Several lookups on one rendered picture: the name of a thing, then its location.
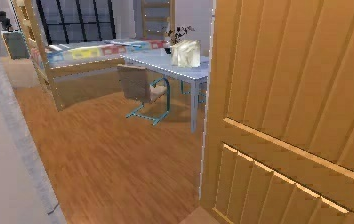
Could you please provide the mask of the dark houseplant in black pot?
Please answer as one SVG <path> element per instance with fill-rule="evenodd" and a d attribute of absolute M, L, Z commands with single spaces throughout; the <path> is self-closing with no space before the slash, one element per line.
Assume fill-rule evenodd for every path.
<path fill-rule="evenodd" d="M 174 30 L 169 29 L 165 32 L 165 35 L 170 38 L 170 45 L 175 45 L 181 41 L 181 38 L 189 31 L 194 31 L 192 26 L 178 26 Z"/>

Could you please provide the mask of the wooden loft bed colourful quilt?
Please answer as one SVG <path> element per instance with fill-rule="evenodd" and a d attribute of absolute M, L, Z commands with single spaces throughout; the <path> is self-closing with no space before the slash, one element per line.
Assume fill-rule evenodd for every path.
<path fill-rule="evenodd" d="M 11 0 L 15 7 L 30 58 L 42 86 L 49 91 L 58 111 L 65 108 L 58 89 L 61 77 L 115 68 L 124 62 L 125 53 L 163 49 L 164 40 L 118 39 L 45 45 L 32 0 Z"/>

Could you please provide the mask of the pale blue desk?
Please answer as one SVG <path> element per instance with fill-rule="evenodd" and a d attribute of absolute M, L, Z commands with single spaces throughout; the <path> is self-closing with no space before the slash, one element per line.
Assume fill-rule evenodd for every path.
<path fill-rule="evenodd" d="M 203 56 L 198 67 L 178 67 L 172 64 L 172 56 L 161 50 L 146 50 L 135 53 L 122 53 L 126 63 L 144 66 L 150 71 L 166 77 L 188 83 L 190 85 L 190 128 L 194 133 L 197 128 L 198 105 L 204 101 L 202 92 L 209 77 L 209 58 Z"/>

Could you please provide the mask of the cream paper bag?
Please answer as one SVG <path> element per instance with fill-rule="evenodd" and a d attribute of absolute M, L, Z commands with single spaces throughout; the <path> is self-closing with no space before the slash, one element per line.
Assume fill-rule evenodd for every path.
<path fill-rule="evenodd" d="M 194 68 L 200 66 L 200 42 L 183 40 L 172 46 L 171 63 L 174 66 Z"/>

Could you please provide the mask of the wooden ladder shelf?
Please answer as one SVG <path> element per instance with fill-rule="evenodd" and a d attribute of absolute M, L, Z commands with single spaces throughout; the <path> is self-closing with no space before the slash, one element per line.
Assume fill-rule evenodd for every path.
<path fill-rule="evenodd" d="M 175 0 L 141 0 L 145 39 L 164 39 L 175 27 Z"/>

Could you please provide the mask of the wooden panelled room door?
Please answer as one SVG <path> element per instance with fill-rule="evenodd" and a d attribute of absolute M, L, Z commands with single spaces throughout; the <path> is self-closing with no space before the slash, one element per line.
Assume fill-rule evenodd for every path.
<path fill-rule="evenodd" d="M 354 0 L 215 0 L 201 206 L 354 224 Z"/>

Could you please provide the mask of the black framed window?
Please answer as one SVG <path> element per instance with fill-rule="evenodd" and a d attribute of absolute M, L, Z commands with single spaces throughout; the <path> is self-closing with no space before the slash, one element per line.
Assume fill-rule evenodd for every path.
<path fill-rule="evenodd" d="M 117 37 L 112 0 L 34 0 L 48 44 Z"/>

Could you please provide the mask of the grey green box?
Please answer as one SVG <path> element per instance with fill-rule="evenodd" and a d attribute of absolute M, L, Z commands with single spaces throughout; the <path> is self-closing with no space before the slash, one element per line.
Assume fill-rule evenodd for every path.
<path fill-rule="evenodd" d="M 12 60 L 29 58 L 28 49 L 20 31 L 2 31 L 1 36 Z"/>

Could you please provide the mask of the black small object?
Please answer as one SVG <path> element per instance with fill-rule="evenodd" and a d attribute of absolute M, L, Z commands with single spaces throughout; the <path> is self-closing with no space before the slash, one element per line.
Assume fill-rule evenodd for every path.
<path fill-rule="evenodd" d="M 7 32 L 13 31 L 13 26 L 10 22 L 10 19 L 6 16 L 5 11 L 0 11 L 0 23 L 2 25 L 2 29 Z"/>

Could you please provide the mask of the brown chair teal frame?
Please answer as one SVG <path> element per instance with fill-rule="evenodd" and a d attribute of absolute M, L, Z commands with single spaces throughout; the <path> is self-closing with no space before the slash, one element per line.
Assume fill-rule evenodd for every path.
<path fill-rule="evenodd" d="M 140 105 L 129 112 L 126 117 L 139 117 L 152 121 L 157 125 L 171 110 L 171 87 L 167 78 L 158 78 L 152 82 L 148 80 L 148 69 L 146 67 L 119 64 L 117 66 L 119 82 L 124 97 L 129 100 L 140 102 Z M 146 104 L 152 104 L 162 96 L 166 97 L 166 109 L 158 117 L 150 117 L 140 113 Z"/>

